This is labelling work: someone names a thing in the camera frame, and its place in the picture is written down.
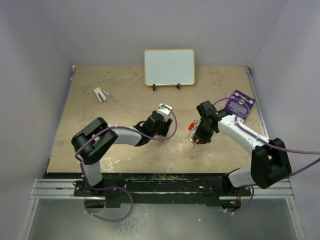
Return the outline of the keyring with coloured key tags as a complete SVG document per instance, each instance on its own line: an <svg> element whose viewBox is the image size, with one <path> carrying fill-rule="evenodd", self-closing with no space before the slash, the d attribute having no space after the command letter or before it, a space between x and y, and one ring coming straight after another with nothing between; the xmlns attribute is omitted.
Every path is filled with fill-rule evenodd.
<svg viewBox="0 0 320 240"><path fill-rule="evenodd" d="M188 127L188 131L189 131L188 139L192 143L192 148L193 149L195 149L195 147L196 147L196 143L195 143L193 137L194 137L194 134L195 134L196 130L198 129L198 126L199 126L200 123L201 123L201 121L196 119Z"/></svg>

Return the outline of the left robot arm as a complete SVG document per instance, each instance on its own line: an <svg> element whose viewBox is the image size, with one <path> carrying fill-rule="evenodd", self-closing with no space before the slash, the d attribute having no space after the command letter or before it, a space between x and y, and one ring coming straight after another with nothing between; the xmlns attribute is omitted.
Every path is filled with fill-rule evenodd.
<svg viewBox="0 0 320 240"><path fill-rule="evenodd" d="M100 160L113 145L129 145L140 147L150 140L165 141L174 134L167 136L170 126L177 118L172 108L160 105L145 121L140 121L131 127L107 123L98 117L79 131L71 139L75 157L80 162L80 168L87 180L85 190L91 196L98 196L103 191L103 176Z"/></svg>

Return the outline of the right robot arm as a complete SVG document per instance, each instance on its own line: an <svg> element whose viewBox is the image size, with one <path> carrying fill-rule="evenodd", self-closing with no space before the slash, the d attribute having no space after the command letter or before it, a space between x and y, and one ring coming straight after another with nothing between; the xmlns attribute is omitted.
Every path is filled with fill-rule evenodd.
<svg viewBox="0 0 320 240"><path fill-rule="evenodd" d="M200 123L192 137L194 144L210 143L214 134L222 133L251 155L250 167L233 170L222 177L222 190L226 195L235 195L243 186L267 189L291 175L291 164L281 139L259 135L241 123L239 117L226 109L217 110L208 100L196 109Z"/></svg>

